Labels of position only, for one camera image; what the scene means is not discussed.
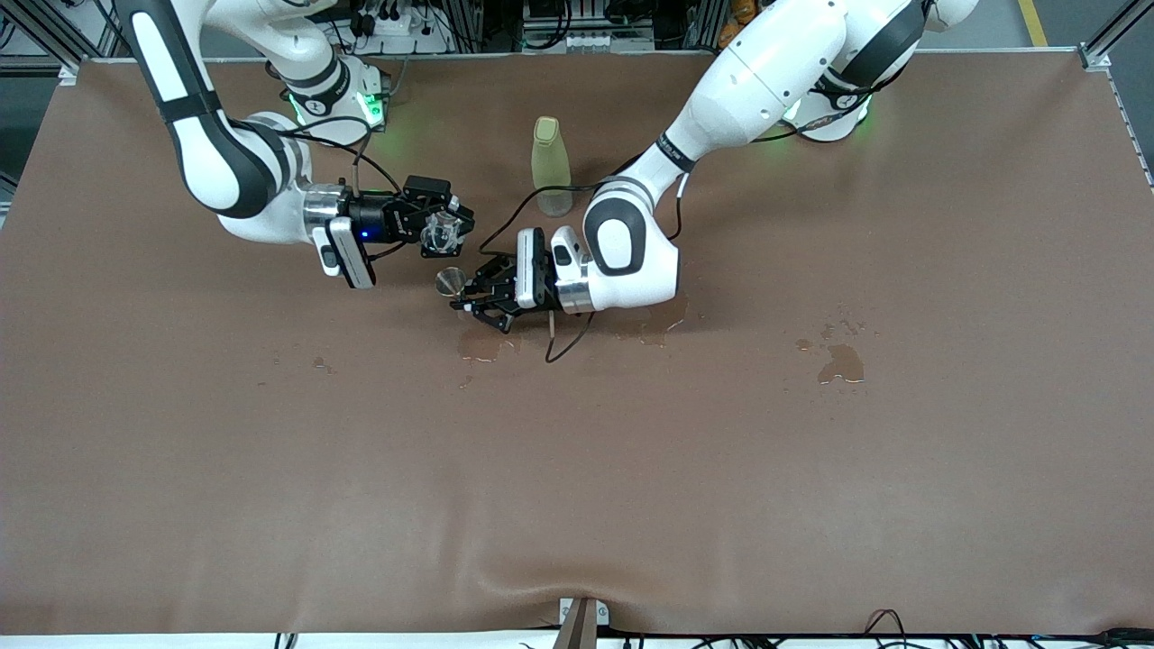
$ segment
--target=metal frame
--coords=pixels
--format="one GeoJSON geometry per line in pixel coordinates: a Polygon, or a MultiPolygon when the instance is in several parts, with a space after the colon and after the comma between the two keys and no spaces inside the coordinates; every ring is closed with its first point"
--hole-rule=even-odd
{"type": "Polygon", "coordinates": [[[441,0],[441,9],[452,25],[454,40],[457,51],[462,53],[480,53],[482,10],[472,0],[441,0]]]}
{"type": "Polygon", "coordinates": [[[1134,152],[1138,154],[1138,164],[1141,165],[1142,172],[1146,173],[1146,181],[1151,185],[1151,191],[1154,192],[1154,172],[1151,172],[1149,164],[1146,163],[1146,156],[1142,154],[1142,148],[1138,143],[1138,136],[1134,135],[1134,128],[1130,125],[1130,115],[1126,114],[1126,106],[1122,105],[1122,95],[1118,95],[1118,87],[1114,83],[1114,75],[1110,70],[1106,70],[1106,79],[1110,82],[1110,91],[1114,92],[1114,100],[1118,104],[1118,112],[1122,113],[1122,121],[1126,125],[1126,133],[1130,135],[1130,143],[1134,146],[1134,152]]]}
{"type": "Polygon", "coordinates": [[[689,9],[692,20],[685,30],[682,47],[711,49],[718,46],[721,28],[729,16],[728,0],[699,0],[696,7],[689,9]]]}
{"type": "MultiPolygon", "coordinates": [[[[25,32],[23,25],[7,10],[7,2],[0,0],[0,15],[14,29],[25,32]]],[[[60,69],[60,60],[50,54],[0,55],[0,76],[54,76],[60,69]]]]}
{"type": "Polygon", "coordinates": [[[0,169],[0,189],[6,189],[9,193],[15,193],[17,180],[18,179],[16,177],[0,169]]]}
{"type": "MultiPolygon", "coordinates": [[[[63,66],[73,72],[80,69],[84,59],[99,57],[96,45],[90,43],[68,18],[47,2],[28,0],[0,0],[0,10],[6,18],[24,31],[24,35],[36,42],[48,53],[43,59],[54,58],[54,70],[63,66]]],[[[21,57],[22,59],[42,57],[21,57]]]]}
{"type": "Polygon", "coordinates": [[[1079,47],[1082,67],[1100,70],[1109,67],[1107,54],[1138,21],[1154,8],[1154,0],[1126,0],[1114,16],[1093,37],[1079,47]]]}

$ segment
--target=gray floor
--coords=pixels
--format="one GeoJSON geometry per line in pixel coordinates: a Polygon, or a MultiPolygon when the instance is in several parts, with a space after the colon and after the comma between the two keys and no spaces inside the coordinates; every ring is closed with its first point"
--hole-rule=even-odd
{"type": "MultiPolygon", "coordinates": [[[[24,171],[55,87],[55,77],[0,77],[0,170],[5,174],[20,178],[24,171]]],[[[5,200],[10,197],[0,189],[0,201],[5,200]]]]}
{"type": "Polygon", "coordinates": [[[958,27],[943,33],[926,32],[922,49],[989,50],[1029,47],[1029,32],[1016,0],[980,0],[958,27]]]}

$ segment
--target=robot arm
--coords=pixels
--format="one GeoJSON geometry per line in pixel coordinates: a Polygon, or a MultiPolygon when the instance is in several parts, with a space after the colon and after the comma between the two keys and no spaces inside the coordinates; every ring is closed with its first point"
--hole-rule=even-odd
{"type": "Polygon", "coordinates": [[[567,291],[565,311],[673,298],[679,254],[653,219],[657,202],[706,154],[748,144],[777,124],[841,50],[845,15],[844,0],[779,0],[721,52],[669,128],[591,201],[583,229],[592,263],[571,229],[553,237],[559,283],[585,284],[584,296],[567,291]]]}
{"type": "Polygon", "coordinates": [[[375,284],[365,244],[420,244],[422,256],[456,256],[473,226],[444,180],[410,177],[403,191],[353,192],[312,182],[308,147],[282,134],[272,112],[227,119],[200,52],[201,27],[222,25],[264,52],[286,81],[310,135],[340,144],[368,136],[381,115],[366,96],[380,72],[335,54],[304,16],[335,0],[118,0],[117,9],[172,136],[188,192],[231,233],[258,243],[312,244],[324,273],[375,284]]]}

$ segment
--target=yellow floor line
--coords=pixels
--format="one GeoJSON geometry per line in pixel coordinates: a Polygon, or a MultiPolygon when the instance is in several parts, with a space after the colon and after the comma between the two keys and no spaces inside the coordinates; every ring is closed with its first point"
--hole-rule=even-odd
{"type": "Polygon", "coordinates": [[[1021,17],[1026,21],[1026,31],[1029,32],[1029,42],[1034,44],[1034,47],[1049,47],[1049,43],[1046,40],[1046,32],[1042,31],[1042,21],[1037,18],[1037,9],[1034,7],[1034,0],[1018,0],[1018,7],[1021,8],[1021,17]]]}

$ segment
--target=black cable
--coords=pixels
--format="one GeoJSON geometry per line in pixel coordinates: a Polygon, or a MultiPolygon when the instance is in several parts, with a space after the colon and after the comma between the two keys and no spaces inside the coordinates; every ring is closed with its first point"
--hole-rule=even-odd
{"type": "Polygon", "coordinates": [[[774,140],[785,140],[786,137],[793,137],[794,135],[797,135],[799,133],[801,133],[801,130],[799,130],[797,127],[795,127],[794,125],[790,124],[788,133],[779,133],[778,135],[769,135],[766,137],[757,137],[757,139],[750,141],[750,144],[756,144],[758,142],[773,142],[774,140]]]}
{"type": "Polygon", "coordinates": [[[569,350],[574,349],[574,346],[576,346],[577,343],[579,343],[580,340],[585,337],[585,333],[589,331],[589,326],[593,322],[593,316],[594,315],[597,315],[595,311],[589,312],[589,318],[585,319],[585,326],[580,328],[580,333],[577,334],[577,337],[574,338],[572,342],[570,342],[568,345],[565,345],[565,349],[561,350],[553,358],[549,358],[549,355],[553,353],[553,343],[556,342],[557,338],[550,331],[549,333],[549,345],[547,348],[545,348],[545,361],[546,363],[556,363],[556,361],[561,360],[561,357],[563,357],[564,355],[569,353],[569,350]]]}
{"type": "Polygon", "coordinates": [[[275,639],[272,639],[272,649],[280,649],[280,636],[285,637],[284,649],[293,649],[297,647],[297,635],[295,633],[278,633],[275,639]]]}
{"type": "Polygon", "coordinates": [[[894,624],[898,625],[898,632],[901,634],[902,641],[905,641],[906,627],[901,624],[901,617],[893,609],[878,609],[877,611],[874,611],[874,614],[870,616],[870,622],[865,626],[865,631],[863,631],[862,634],[874,631],[874,627],[876,627],[877,624],[881,622],[886,616],[893,619],[894,624]]]}
{"type": "Polygon", "coordinates": [[[728,642],[735,649],[778,649],[787,640],[789,640],[789,636],[781,636],[774,640],[767,635],[715,635],[700,639],[700,642],[695,644],[692,649],[713,648],[714,642],[728,642]]]}
{"type": "MultiPolygon", "coordinates": [[[[425,21],[426,22],[428,21],[428,12],[429,12],[429,6],[428,6],[428,2],[426,2],[425,3],[425,21]]],[[[462,35],[445,18],[442,18],[441,14],[439,14],[436,12],[433,12],[433,17],[436,18],[436,22],[437,22],[439,25],[444,25],[444,28],[448,29],[450,33],[452,33],[454,36],[456,36],[460,40],[467,43],[469,44],[469,51],[471,53],[474,53],[474,54],[477,53],[477,46],[478,45],[485,45],[485,43],[482,40],[477,40],[475,38],[470,38],[467,36],[462,35]]]]}
{"type": "Polygon", "coordinates": [[[915,642],[909,642],[908,640],[896,640],[893,642],[886,642],[885,644],[878,644],[877,649],[891,649],[892,647],[904,647],[906,649],[930,649],[924,644],[917,644],[915,642]]]}
{"type": "Polygon", "coordinates": [[[359,176],[360,161],[364,159],[369,165],[372,165],[373,169],[375,169],[381,176],[383,176],[385,178],[385,180],[388,180],[389,184],[392,185],[394,189],[396,189],[397,192],[400,192],[400,185],[397,184],[397,180],[395,178],[392,178],[392,174],[390,174],[388,171],[384,170],[383,166],[381,166],[375,161],[373,161],[372,158],[369,158],[368,156],[365,155],[365,149],[368,148],[368,141],[373,136],[373,127],[367,121],[365,121],[364,119],[361,119],[359,117],[352,117],[352,115],[327,117],[324,119],[319,119],[319,120],[314,121],[313,124],[306,124],[304,126],[298,126],[295,128],[291,128],[288,130],[278,130],[277,134],[278,135],[284,135],[285,137],[293,137],[293,139],[297,139],[297,140],[307,140],[309,142],[320,142],[322,144],[329,144],[330,147],[337,147],[338,149],[343,149],[343,150],[345,150],[345,151],[347,151],[347,152],[350,152],[350,154],[353,155],[353,172],[354,173],[357,173],[359,176]],[[353,149],[351,147],[346,147],[344,144],[339,144],[337,142],[334,142],[332,140],[328,140],[328,139],[324,139],[324,137],[319,137],[319,136],[312,135],[312,134],[306,135],[306,134],[302,133],[302,132],[308,130],[310,128],[315,128],[317,126],[322,126],[322,125],[325,125],[325,124],[331,124],[331,122],[335,122],[335,121],[355,121],[355,122],[359,122],[361,126],[365,127],[365,137],[361,139],[361,144],[360,144],[359,148],[353,149]]]}
{"type": "Polygon", "coordinates": [[[396,246],[392,246],[391,248],[389,248],[389,249],[387,249],[384,252],[376,253],[375,255],[368,255],[368,260],[369,261],[376,261],[376,260],[379,260],[381,258],[389,256],[389,255],[391,255],[392,253],[399,251],[403,247],[405,247],[405,243],[404,241],[397,244],[396,246]]]}
{"type": "Polygon", "coordinates": [[[544,45],[530,45],[529,43],[522,43],[523,50],[548,50],[549,47],[560,44],[564,40],[565,36],[569,35],[569,29],[572,27],[574,22],[574,7],[570,0],[559,1],[564,5],[564,13],[557,13],[557,28],[553,31],[553,36],[544,45]],[[562,17],[564,17],[563,28],[561,27],[562,17]]]}
{"type": "MultiPolygon", "coordinates": [[[[817,92],[818,95],[822,95],[822,96],[825,96],[825,97],[833,97],[833,98],[837,98],[837,97],[859,97],[861,100],[864,100],[865,97],[868,97],[868,96],[870,96],[870,95],[872,95],[875,92],[881,91],[886,85],[889,85],[889,84],[893,83],[894,81],[897,81],[898,77],[901,76],[901,73],[906,72],[906,67],[907,66],[908,66],[908,64],[906,64],[905,66],[901,66],[900,68],[898,68],[898,72],[893,73],[893,76],[891,76],[890,79],[883,81],[882,83],[878,83],[877,85],[871,85],[869,88],[860,88],[857,90],[841,90],[841,89],[830,90],[830,89],[823,89],[823,88],[811,88],[810,92],[817,92]]],[[[846,112],[852,111],[852,110],[854,110],[856,107],[857,107],[857,104],[855,103],[853,106],[849,106],[848,109],[846,109],[846,112]]]]}
{"type": "MultiPolygon", "coordinates": [[[[344,144],[339,144],[337,142],[334,142],[332,140],[325,140],[324,137],[316,137],[316,136],[313,136],[313,135],[305,135],[304,133],[285,134],[285,137],[292,137],[294,140],[307,140],[309,142],[320,142],[322,144],[328,144],[330,147],[336,147],[337,149],[346,151],[346,152],[349,152],[351,155],[354,155],[354,156],[357,155],[357,149],[353,149],[352,147],[345,147],[344,144]]],[[[398,185],[397,181],[392,178],[392,176],[388,171],[385,171],[383,166],[381,166],[380,164],[377,164],[376,161],[374,161],[373,158],[370,158],[370,157],[368,157],[366,155],[361,155],[361,159],[364,159],[365,162],[367,162],[369,164],[369,166],[372,166],[373,169],[376,170],[377,173],[380,173],[381,176],[383,176],[384,179],[389,181],[389,185],[392,185],[392,188],[395,191],[400,192],[400,185],[398,185]]]]}
{"type": "Polygon", "coordinates": [[[487,239],[481,241],[481,246],[478,248],[478,251],[481,254],[487,254],[487,255],[512,256],[512,253],[487,251],[485,248],[488,247],[488,245],[492,244],[494,239],[500,237],[502,232],[508,230],[509,226],[512,225],[512,222],[517,221],[517,217],[520,215],[520,211],[525,209],[525,206],[529,204],[529,201],[532,201],[533,197],[540,194],[541,192],[589,192],[591,189],[599,188],[601,185],[605,185],[605,182],[597,182],[594,185],[548,185],[546,187],[539,187],[537,189],[533,189],[532,192],[529,193],[527,196],[525,196],[525,200],[522,201],[519,206],[517,206],[517,209],[512,211],[512,216],[509,217],[509,221],[505,221],[504,224],[501,225],[501,227],[497,227],[495,232],[493,232],[492,234],[488,236],[487,239]]]}
{"type": "Polygon", "coordinates": [[[340,42],[340,52],[344,53],[344,54],[352,54],[354,50],[353,50],[352,46],[350,46],[347,43],[345,43],[345,37],[340,36],[340,28],[337,27],[337,21],[334,20],[334,18],[329,18],[329,24],[332,25],[332,31],[337,32],[337,40],[340,42]]]}
{"type": "Polygon", "coordinates": [[[681,237],[681,196],[677,196],[673,204],[676,206],[677,210],[677,229],[673,231],[673,234],[666,237],[666,239],[669,239],[670,241],[681,237]]]}
{"type": "Polygon", "coordinates": [[[361,119],[359,117],[353,117],[353,115],[334,115],[334,117],[327,117],[324,119],[319,119],[319,120],[316,120],[316,121],[314,121],[312,124],[305,124],[302,126],[297,126],[297,127],[290,128],[288,130],[278,130],[277,133],[279,133],[280,135],[292,135],[294,133],[304,133],[305,130],[308,130],[309,128],[315,128],[317,126],[324,126],[325,124],[332,124],[335,121],[355,121],[355,122],[360,122],[360,125],[365,127],[365,136],[366,137],[368,137],[373,133],[373,127],[369,126],[369,124],[367,121],[365,121],[364,119],[361,119]]]}
{"type": "Polygon", "coordinates": [[[110,15],[108,12],[104,8],[104,5],[100,3],[100,0],[96,0],[92,3],[96,5],[96,10],[100,12],[100,17],[104,18],[104,22],[110,28],[112,28],[112,31],[114,31],[117,33],[117,38],[119,38],[120,42],[125,44],[125,47],[128,47],[129,50],[132,50],[132,46],[128,45],[128,39],[125,38],[125,32],[120,31],[120,28],[117,25],[115,22],[113,22],[112,15],[110,15]]]}

